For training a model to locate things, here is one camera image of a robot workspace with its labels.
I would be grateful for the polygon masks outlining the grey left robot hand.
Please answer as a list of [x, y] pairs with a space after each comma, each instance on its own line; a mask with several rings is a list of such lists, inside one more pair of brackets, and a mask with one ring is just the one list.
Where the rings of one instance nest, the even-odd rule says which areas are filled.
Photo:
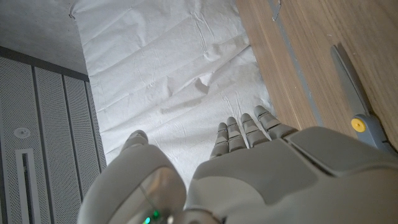
[[257, 106], [218, 126], [189, 185], [145, 132], [133, 132], [77, 221], [396, 223], [397, 157], [327, 128], [299, 131]]

